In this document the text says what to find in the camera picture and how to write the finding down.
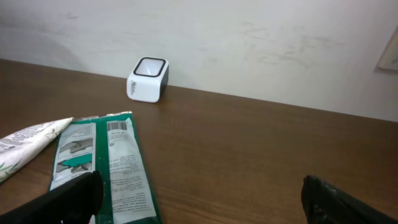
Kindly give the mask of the green 3M glove packet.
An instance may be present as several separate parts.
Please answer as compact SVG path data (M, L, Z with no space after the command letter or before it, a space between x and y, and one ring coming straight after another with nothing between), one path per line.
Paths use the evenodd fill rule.
M104 188L93 223L162 223L130 111L78 119L60 134L49 188L93 171Z

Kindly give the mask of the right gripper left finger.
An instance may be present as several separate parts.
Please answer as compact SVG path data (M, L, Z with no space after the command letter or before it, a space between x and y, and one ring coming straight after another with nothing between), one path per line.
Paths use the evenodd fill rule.
M1 224L89 223L103 204L100 172L87 172L1 215Z

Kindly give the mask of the white Pantene tube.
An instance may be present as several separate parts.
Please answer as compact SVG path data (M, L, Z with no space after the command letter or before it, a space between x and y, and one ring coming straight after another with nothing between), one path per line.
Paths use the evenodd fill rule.
M47 147L73 118L36 124L1 139L1 182L25 166Z

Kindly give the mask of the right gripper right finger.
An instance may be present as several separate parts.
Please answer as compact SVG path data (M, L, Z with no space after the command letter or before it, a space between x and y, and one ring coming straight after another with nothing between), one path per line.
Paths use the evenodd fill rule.
M397 220L315 175L303 179L301 201L308 224L397 224Z

